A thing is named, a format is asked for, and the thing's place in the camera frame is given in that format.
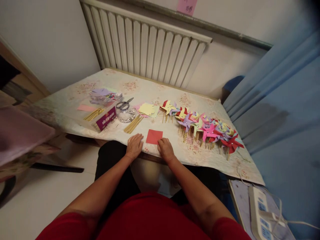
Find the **electrical cord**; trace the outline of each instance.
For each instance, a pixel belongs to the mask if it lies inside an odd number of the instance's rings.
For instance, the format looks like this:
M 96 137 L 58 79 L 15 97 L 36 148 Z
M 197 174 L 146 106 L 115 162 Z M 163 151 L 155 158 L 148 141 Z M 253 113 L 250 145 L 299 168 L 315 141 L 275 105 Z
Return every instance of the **electrical cord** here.
M 238 168 L 237 168 L 237 172 L 238 172 L 238 175 L 240 176 L 240 179 L 241 179 L 242 183 L 245 184 L 245 185 L 247 185 L 248 187 L 252 187 L 252 186 L 253 186 L 253 187 L 256 187 L 253 183 L 252 183 L 252 184 L 249 184 L 249 183 L 246 183 L 246 182 L 243 181 L 243 179 L 242 179 L 242 171 L 241 171 L 241 170 L 242 170 L 242 168 L 241 168 L 240 165 L 239 165 Z M 280 211 L 280 215 L 279 215 L 279 218 L 278 218 L 276 224 L 273 226 L 272 231 L 271 231 L 271 234 L 272 234 L 276 239 L 278 239 L 278 240 L 283 240 L 283 239 L 278 238 L 278 237 L 274 234 L 274 232 L 273 232 L 273 231 L 275 230 L 276 226 L 279 224 L 280 221 L 284 222 L 286 225 L 288 225 L 288 223 L 292 223 L 292 224 L 303 224 L 303 225 L 307 225 L 307 226 L 309 226 L 309 227 L 313 227 L 313 228 L 315 228 L 315 229 L 320 230 L 319 227 L 313 226 L 313 225 L 310 224 L 310 223 L 306 223 L 306 222 L 303 222 L 303 221 L 287 221 L 286 219 L 284 219 L 284 217 L 282 216 L 282 201 L 281 201 L 281 199 L 280 199 L 278 196 L 270 193 L 270 192 L 268 191 L 268 189 L 266 189 L 266 188 L 263 188 L 263 189 L 265 189 L 271 196 L 274 196 L 274 197 L 276 197 L 276 198 L 279 199 L 279 211 Z

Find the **pink note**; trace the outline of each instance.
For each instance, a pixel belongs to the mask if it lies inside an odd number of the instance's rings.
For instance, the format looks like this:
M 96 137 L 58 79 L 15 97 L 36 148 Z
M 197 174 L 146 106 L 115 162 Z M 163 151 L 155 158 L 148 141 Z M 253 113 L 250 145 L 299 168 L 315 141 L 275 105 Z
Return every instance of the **pink note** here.
M 88 105 L 84 105 L 84 104 L 81 104 L 77 110 L 81 110 L 81 111 L 86 111 L 86 112 L 93 112 L 94 110 L 97 110 L 95 107 L 91 107 L 91 106 L 88 106 Z
M 196 4 L 197 0 L 179 0 L 177 11 L 192 16 Z

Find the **scissors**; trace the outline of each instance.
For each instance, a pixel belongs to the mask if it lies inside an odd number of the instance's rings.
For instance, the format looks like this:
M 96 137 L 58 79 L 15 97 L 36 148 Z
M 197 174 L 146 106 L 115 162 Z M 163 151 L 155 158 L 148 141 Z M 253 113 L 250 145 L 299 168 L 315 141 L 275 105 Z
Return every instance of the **scissors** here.
M 130 98 L 128 101 L 126 102 L 119 102 L 116 105 L 116 108 L 120 109 L 120 110 L 127 110 L 129 108 L 129 102 L 131 102 L 133 98 Z

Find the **power strip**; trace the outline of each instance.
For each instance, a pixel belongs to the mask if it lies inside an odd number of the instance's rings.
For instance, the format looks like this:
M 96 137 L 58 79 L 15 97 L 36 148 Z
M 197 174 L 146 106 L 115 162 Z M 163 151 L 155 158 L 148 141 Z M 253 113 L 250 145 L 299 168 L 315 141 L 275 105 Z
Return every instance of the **power strip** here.
M 266 195 L 256 187 L 248 187 L 250 200 L 251 230 L 257 240 L 274 240 L 271 224 L 268 221 Z

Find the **black pants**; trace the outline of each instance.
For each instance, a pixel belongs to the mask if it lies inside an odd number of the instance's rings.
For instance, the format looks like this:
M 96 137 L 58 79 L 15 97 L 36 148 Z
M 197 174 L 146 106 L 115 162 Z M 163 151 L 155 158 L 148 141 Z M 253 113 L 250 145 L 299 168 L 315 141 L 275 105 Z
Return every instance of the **black pants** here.
M 99 149 L 97 170 L 95 180 L 106 171 L 112 168 L 126 154 L 127 146 L 117 141 L 109 141 Z M 185 165 L 207 188 L 218 198 L 221 195 L 219 171 L 209 167 L 196 167 Z M 109 215 L 129 197 L 140 193 L 139 187 L 135 182 L 131 169 L 128 167 L 124 172 L 120 182 L 113 193 L 101 221 L 107 219 Z M 172 198 L 178 205 L 187 204 L 188 200 L 181 189 Z

